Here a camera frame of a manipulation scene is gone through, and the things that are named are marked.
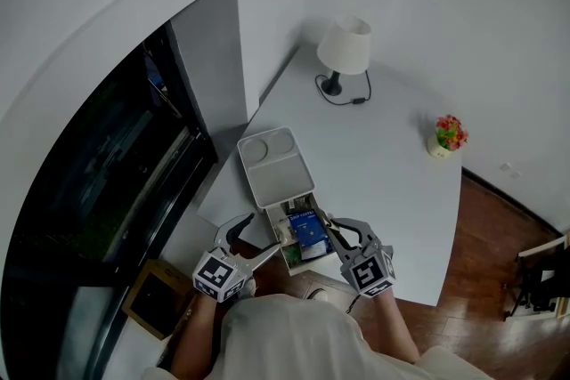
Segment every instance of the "blue card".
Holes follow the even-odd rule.
[[[317,242],[328,239],[327,233],[314,211],[290,215],[289,221],[301,248],[310,247]]]

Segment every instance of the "green item in drawer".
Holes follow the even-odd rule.
[[[293,244],[292,246],[286,246],[282,250],[285,261],[289,267],[297,266],[301,264],[301,248],[299,244]]]

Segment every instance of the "person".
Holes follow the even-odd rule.
[[[248,285],[244,290],[252,288],[251,281]],[[255,293],[255,285],[253,290],[250,296]],[[240,299],[224,318],[220,353],[210,372],[216,301],[198,295],[176,348],[171,374],[162,371],[158,375],[153,369],[143,379],[437,378],[414,366],[419,360],[418,347],[392,288],[372,298],[379,332],[378,353],[364,341],[356,321],[327,302],[324,290],[317,290],[311,297],[304,300],[268,295]]]

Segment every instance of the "small flower pot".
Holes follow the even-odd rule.
[[[448,158],[452,152],[446,148],[443,148],[439,141],[437,140],[437,136],[434,134],[429,137],[427,140],[427,152],[429,155],[435,158]]]

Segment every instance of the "lamp base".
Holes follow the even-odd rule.
[[[339,76],[340,73],[333,71],[332,76],[321,83],[322,91],[331,97],[339,95],[342,92],[342,85],[338,83]]]

